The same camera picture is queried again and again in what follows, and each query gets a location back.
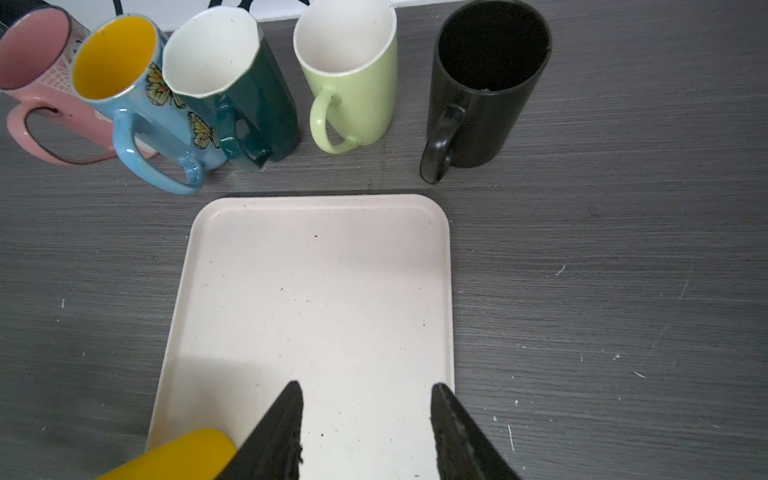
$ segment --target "mug rim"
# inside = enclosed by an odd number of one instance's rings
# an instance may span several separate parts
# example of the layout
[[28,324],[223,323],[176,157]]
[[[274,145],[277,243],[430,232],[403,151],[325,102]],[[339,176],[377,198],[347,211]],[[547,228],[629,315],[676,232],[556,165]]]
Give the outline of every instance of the mug rim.
[[142,78],[146,77],[147,73],[149,72],[149,67],[150,67],[150,65],[152,64],[152,61],[153,61],[152,59],[150,59],[149,63],[147,63],[147,66],[144,67],[144,70],[141,71],[139,76],[136,77],[136,79],[133,82],[131,82],[131,84],[128,85],[123,91],[119,91],[118,93],[116,93],[116,94],[114,94],[114,95],[112,95],[110,97],[105,97],[105,98],[86,98],[86,97],[82,96],[80,94],[80,92],[78,91],[78,89],[74,86],[74,75],[72,74],[72,72],[74,71],[74,64],[77,63],[78,59],[80,58],[80,53],[83,52],[82,46],[87,44],[91,40],[91,37],[93,37],[98,32],[100,32],[101,29],[103,29],[107,25],[110,25],[113,22],[116,22],[117,20],[122,20],[123,18],[127,18],[127,17],[140,17],[140,18],[143,18],[144,20],[146,20],[147,22],[149,22],[150,25],[152,25],[152,28],[154,29],[154,50],[152,51],[152,58],[154,58],[155,54],[157,53],[157,46],[160,43],[160,36],[159,36],[158,32],[160,30],[159,30],[158,26],[150,18],[148,18],[146,15],[142,15],[141,13],[124,13],[123,15],[118,15],[117,17],[110,18],[109,20],[107,20],[103,24],[99,25],[98,28],[96,28],[94,31],[92,31],[90,34],[88,34],[87,37],[85,37],[85,40],[83,40],[83,44],[81,45],[81,48],[78,50],[78,52],[76,54],[74,54],[74,57],[72,58],[72,63],[70,65],[69,83],[70,83],[70,86],[72,87],[72,91],[74,92],[74,94],[76,94],[78,96],[78,98],[80,98],[82,101],[84,101],[87,104],[91,104],[91,105],[93,105],[93,104],[103,104],[103,103],[105,104],[105,103],[108,103],[110,101],[116,100],[116,99],[118,99],[118,98],[120,98],[120,97],[122,97],[124,95],[127,95],[127,94],[131,93],[131,91],[136,87],[136,84]]
[[293,28],[293,53],[295,54],[296,58],[299,60],[299,63],[301,64],[302,68],[306,68],[307,70],[311,71],[314,74],[323,76],[323,77],[343,77],[346,75],[351,75],[358,73],[360,71],[365,70],[366,68],[370,67],[376,61],[378,61],[381,57],[384,56],[387,50],[389,50],[389,47],[392,46],[392,42],[395,41],[395,36],[397,36],[397,12],[395,12],[395,6],[392,5],[392,2],[390,0],[382,0],[387,4],[389,7],[389,12],[392,14],[392,30],[389,32],[389,37],[387,38],[386,43],[382,47],[382,49],[377,53],[373,58],[368,60],[366,63],[360,65],[359,67],[352,68],[350,70],[345,71],[324,71],[320,70],[318,68],[314,68],[312,65],[308,64],[303,58],[301,58],[301,55],[299,55],[299,48],[296,44],[296,33],[299,31],[299,26],[301,25],[301,21],[304,19],[304,15],[313,7],[316,8],[316,5],[323,4],[323,0],[317,0],[316,2],[310,3],[310,6],[307,7],[304,12],[299,17],[299,20],[296,22],[296,27]]
[[186,97],[192,97],[192,98],[207,98],[207,97],[210,97],[211,95],[216,95],[216,94],[224,93],[225,91],[229,90],[229,88],[232,87],[232,85],[236,84],[237,81],[240,80],[248,72],[248,70],[251,68],[251,66],[253,66],[253,63],[256,61],[256,57],[261,52],[261,38],[259,38],[258,39],[258,45],[257,45],[256,53],[250,59],[250,63],[248,64],[248,67],[245,68],[242,72],[240,72],[235,78],[229,80],[223,87],[217,88],[215,90],[206,91],[203,94],[191,94],[191,93],[188,93],[186,91],[182,91],[179,88],[174,88],[174,87],[171,86],[170,82],[165,77],[165,65],[166,65],[165,58],[166,58],[166,55],[168,54],[169,47],[172,47],[174,43],[178,43],[179,42],[179,40],[177,40],[179,38],[179,36],[177,34],[183,28],[187,27],[188,25],[191,25],[192,21],[194,21],[196,18],[202,17],[204,15],[209,15],[210,12],[218,12],[218,11],[221,11],[221,10],[229,10],[231,12],[235,12],[235,11],[238,11],[238,10],[242,11],[243,14],[245,14],[248,18],[250,18],[251,21],[253,21],[253,24],[256,26],[257,30],[260,29],[259,22],[245,8],[230,7],[230,6],[226,6],[226,5],[217,5],[215,7],[206,8],[202,12],[198,12],[194,17],[190,18],[185,23],[183,23],[179,28],[177,28],[174,31],[174,33],[171,34],[170,38],[168,39],[168,41],[166,42],[165,46],[163,47],[163,68],[162,68],[162,70],[163,70],[163,80],[165,80],[165,83],[166,83],[166,85],[168,85],[168,88],[170,88],[170,90],[172,92],[174,92],[175,94],[184,95]]
[[45,73],[48,70],[51,69],[51,67],[58,61],[59,58],[61,58],[61,56],[64,54],[65,50],[67,49],[67,45],[69,45],[69,41],[72,38],[72,15],[69,15],[69,12],[67,12],[66,10],[64,10],[62,7],[60,7],[58,5],[40,5],[38,7],[34,7],[32,10],[30,10],[29,12],[23,14],[20,18],[18,18],[15,22],[13,22],[13,25],[8,27],[8,30],[6,30],[5,33],[3,33],[3,36],[0,37],[0,41],[2,41],[2,39],[5,37],[6,34],[8,34],[9,31],[11,31],[14,27],[18,26],[18,24],[21,23],[29,15],[32,15],[37,10],[45,10],[47,8],[53,8],[54,10],[59,10],[67,18],[67,38],[64,40],[64,44],[61,46],[61,50],[58,52],[58,55],[56,55],[56,57],[53,59],[51,64],[48,67],[46,67],[45,70],[40,72],[40,75],[38,75],[37,77],[33,78],[29,82],[27,82],[27,83],[25,83],[23,85],[20,85],[18,87],[13,87],[13,88],[2,88],[2,87],[0,87],[0,91],[19,90],[20,88],[28,87],[29,85],[35,83],[37,80],[40,79],[40,77],[45,75]]
[[[453,20],[453,18],[458,15],[459,13],[463,12],[467,8],[474,7],[479,4],[483,3],[507,3],[511,5],[517,5],[524,10],[528,10],[530,13],[533,14],[544,26],[545,31],[547,32],[547,54],[544,57],[543,62],[539,67],[536,69],[536,71],[526,78],[525,80],[521,81],[520,83],[516,85],[512,85],[509,88],[505,88],[503,90],[478,90],[477,88],[468,87],[467,85],[464,85],[460,81],[453,78],[451,74],[448,73],[448,71],[445,69],[445,66],[442,64],[442,59],[440,58],[440,38],[442,37],[442,34],[445,30],[445,26]],[[529,81],[531,81],[533,78],[537,78],[537,76],[541,73],[542,70],[547,66],[547,63],[549,62],[549,58],[552,56],[552,32],[549,29],[549,24],[547,23],[547,19],[544,18],[544,16],[540,13],[539,10],[533,8],[531,5],[522,2],[521,0],[474,0],[473,2],[469,2],[467,4],[462,5],[461,7],[454,10],[452,14],[450,14],[445,21],[440,25],[440,30],[438,31],[437,38],[435,39],[435,64],[439,66],[440,71],[445,75],[445,77],[452,83],[454,86],[458,87],[459,90],[467,91],[472,94],[476,95],[482,95],[486,97],[493,97],[495,95],[503,95],[507,94],[509,92],[512,92],[516,89],[521,88],[523,85],[527,84]]]

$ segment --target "blue mug handle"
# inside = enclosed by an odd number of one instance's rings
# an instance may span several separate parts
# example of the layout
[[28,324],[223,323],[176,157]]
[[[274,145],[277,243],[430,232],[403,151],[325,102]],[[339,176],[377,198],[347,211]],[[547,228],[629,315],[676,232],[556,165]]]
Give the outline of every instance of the blue mug handle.
[[[237,136],[237,122],[241,120],[248,127],[242,138]],[[226,94],[216,98],[216,134],[227,159],[243,170],[258,170],[272,156],[270,142]]]
[[112,116],[112,121],[114,122],[112,143],[120,160],[140,178],[167,192],[179,195],[197,192],[203,186],[204,169],[200,162],[193,157],[192,152],[185,151],[175,157],[176,162],[184,169],[184,173],[187,175],[187,183],[182,184],[168,177],[141,156],[134,139],[136,133],[140,133],[137,132],[137,122],[139,120],[136,114],[131,113],[126,108],[115,111]]

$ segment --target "tray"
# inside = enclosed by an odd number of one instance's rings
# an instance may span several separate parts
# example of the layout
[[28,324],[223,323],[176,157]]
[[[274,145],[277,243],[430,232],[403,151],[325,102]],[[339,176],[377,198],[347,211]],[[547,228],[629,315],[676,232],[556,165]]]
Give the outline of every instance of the tray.
[[437,479],[454,387],[449,224],[420,195],[224,198],[192,225],[147,438],[242,445],[304,392],[302,480]]

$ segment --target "gray wooden table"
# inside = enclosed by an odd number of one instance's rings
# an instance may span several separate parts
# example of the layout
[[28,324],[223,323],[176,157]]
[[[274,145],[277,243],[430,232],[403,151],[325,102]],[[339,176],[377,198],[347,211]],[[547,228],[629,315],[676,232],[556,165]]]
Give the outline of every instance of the gray wooden table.
[[395,119],[351,154],[311,141],[294,21],[263,27],[303,140],[263,173],[225,165],[177,197],[2,129],[0,477],[92,478],[143,451],[203,205],[415,192],[451,221],[458,397],[523,478],[766,478],[768,4],[688,3],[534,2],[554,54],[506,148],[436,187],[419,158],[456,4],[399,10]]

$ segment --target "monarch butterfly decal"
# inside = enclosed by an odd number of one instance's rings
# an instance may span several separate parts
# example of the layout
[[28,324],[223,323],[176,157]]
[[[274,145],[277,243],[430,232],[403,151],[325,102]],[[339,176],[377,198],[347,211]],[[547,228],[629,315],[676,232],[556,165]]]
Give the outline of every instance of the monarch butterfly decal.
[[219,139],[216,137],[215,128],[208,126],[208,124],[194,112],[189,113],[189,118],[190,124],[192,124],[192,143],[195,148],[205,150],[211,142],[214,143],[214,147],[221,148]]
[[146,92],[147,96],[149,97],[149,101],[158,107],[165,105],[168,102],[168,98],[173,100],[176,108],[185,108],[187,106],[187,104],[181,101],[178,95],[170,91],[170,88],[168,88],[165,80],[163,80],[163,73],[154,62],[149,64]]

